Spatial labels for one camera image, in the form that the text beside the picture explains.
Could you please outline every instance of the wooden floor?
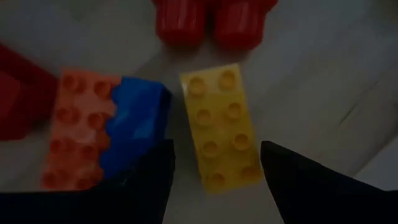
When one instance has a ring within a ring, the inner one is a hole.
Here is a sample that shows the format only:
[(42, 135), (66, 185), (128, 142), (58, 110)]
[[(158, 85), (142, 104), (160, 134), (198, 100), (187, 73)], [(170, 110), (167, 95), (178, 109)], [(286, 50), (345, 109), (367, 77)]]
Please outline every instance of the wooden floor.
[[(247, 55), (223, 54), (210, 40), (194, 54), (164, 49), (149, 0), (105, 1), (80, 20), (61, 4), (32, 2), (0, 3), (1, 42), (57, 75), (80, 67), (160, 80), (173, 92), (168, 135), (177, 170), (165, 223), (281, 222), (265, 182), (204, 194), (180, 72), (240, 62), (258, 145), (274, 141), (344, 174), (357, 173), (396, 136), (395, 0), (280, 0), (267, 17), (264, 43)], [(47, 128), (0, 144), (3, 190), (37, 189)]]

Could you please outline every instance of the red block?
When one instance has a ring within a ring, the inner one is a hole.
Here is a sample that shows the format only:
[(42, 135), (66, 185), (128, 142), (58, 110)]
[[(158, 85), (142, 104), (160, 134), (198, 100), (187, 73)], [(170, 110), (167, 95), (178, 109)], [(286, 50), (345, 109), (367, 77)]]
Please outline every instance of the red block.
[(156, 33), (172, 47), (197, 47), (205, 36), (203, 0), (153, 0), (157, 6)]
[(262, 42), (266, 14), (277, 0), (219, 0), (214, 37), (228, 50), (251, 50)]
[(0, 140), (22, 139), (51, 116), (57, 79), (0, 44)]

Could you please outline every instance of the red cylinder block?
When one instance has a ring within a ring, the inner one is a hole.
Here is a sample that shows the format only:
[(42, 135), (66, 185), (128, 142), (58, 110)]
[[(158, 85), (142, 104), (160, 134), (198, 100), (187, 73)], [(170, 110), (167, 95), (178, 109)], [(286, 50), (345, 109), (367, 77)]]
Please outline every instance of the red cylinder block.
[(156, 32), (172, 47), (196, 47), (205, 36), (205, 3), (201, 0), (154, 0)]
[(251, 50), (262, 42), (266, 14), (277, 0), (220, 0), (215, 40), (224, 49)]

